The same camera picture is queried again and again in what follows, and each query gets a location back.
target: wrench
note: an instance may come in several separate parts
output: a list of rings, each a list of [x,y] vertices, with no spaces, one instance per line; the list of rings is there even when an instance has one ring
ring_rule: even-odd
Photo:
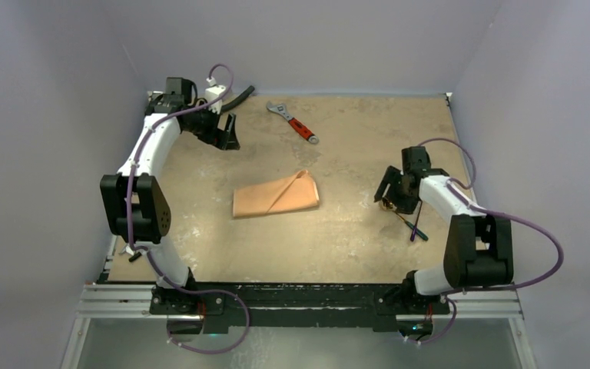
[[[288,121],[288,123],[290,124],[290,126],[293,127],[293,129],[297,133],[299,133],[300,136],[302,136],[308,142],[310,142],[314,145],[316,145],[318,142],[320,142],[318,137],[316,135],[314,135],[313,132],[309,128],[306,127],[306,125],[303,125],[302,122],[298,121],[292,115],[288,114],[288,111],[286,110],[286,104],[273,105],[269,101],[266,104],[266,108],[275,114],[281,115],[284,119],[286,119]]]

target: tan table surface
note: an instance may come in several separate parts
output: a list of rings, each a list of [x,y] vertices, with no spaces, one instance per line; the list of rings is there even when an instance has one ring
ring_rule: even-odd
[[[320,143],[269,112],[269,100],[285,102]],[[401,168],[402,148],[455,138],[444,98],[257,96],[234,113],[239,151],[219,151],[185,132],[159,179],[173,215],[169,236],[197,281],[396,283],[442,260],[448,226],[430,206],[419,220],[429,241],[410,242],[410,229],[373,196],[388,165]],[[427,149],[435,168],[466,180],[457,148],[435,142]],[[319,208],[232,219],[235,188],[300,169],[316,180]],[[109,280],[153,281],[145,258],[129,263],[118,255],[122,245],[119,238]]]

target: lavender wall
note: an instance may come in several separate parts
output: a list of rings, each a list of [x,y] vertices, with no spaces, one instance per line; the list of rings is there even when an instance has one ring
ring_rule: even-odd
[[[259,93],[418,95],[453,91],[501,1],[104,3],[149,88],[225,62]]]
[[[0,0],[0,367],[58,367],[144,88],[99,2]]]
[[[479,200],[564,244],[562,270],[519,292],[539,366],[590,367],[590,1],[505,1],[453,97]],[[517,281],[555,262],[514,232]]]

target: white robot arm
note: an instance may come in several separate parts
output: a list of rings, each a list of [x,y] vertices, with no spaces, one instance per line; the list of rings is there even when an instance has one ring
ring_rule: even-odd
[[[207,82],[209,88],[204,92],[205,97],[199,99],[192,81],[167,78],[166,91],[151,96],[146,108],[144,127],[127,161],[116,175],[105,175],[101,179],[101,194],[110,230],[128,242],[126,187],[131,168],[136,165],[133,192],[137,194],[138,202],[133,201],[131,206],[135,250],[152,250],[159,269],[179,285],[187,282],[189,269],[181,262],[171,238],[165,237],[171,226],[171,210],[157,181],[168,152],[182,131],[189,131],[201,141],[220,150],[240,148],[235,133],[236,115],[230,113],[225,129],[218,128],[222,106],[219,97],[226,91],[226,87],[216,84],[212,78]],[[207,108],[163,121],[167,115],[176,111],[193,109],[201,103],[214,100],[218,101]],[[146,134],[148,130],[153,131],[152,135]],[[140,147],[143,147],[143,151],[138,152]],[[157,284],[170,287],[160,275],[157,276]]]
[[[444,170],[431,168],[424,147],[404,148],[402,160],[403,170],[388,167],[374,201],[387,201],[404,214],[412,214],[424,201],[449,224],[442,263],[410,272],[404,284],[414,285],[411,292],[435,296],[512,282],[510,220],[479,212],[482,207],[463,195]],[[476,250],[477,241],[486,249]]]

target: folded towel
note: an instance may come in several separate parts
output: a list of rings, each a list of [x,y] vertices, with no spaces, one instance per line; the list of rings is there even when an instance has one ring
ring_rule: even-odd
[[[308,171],[276,181],[234,190],[234,218],[312,208],[320,203],[317,186]]]

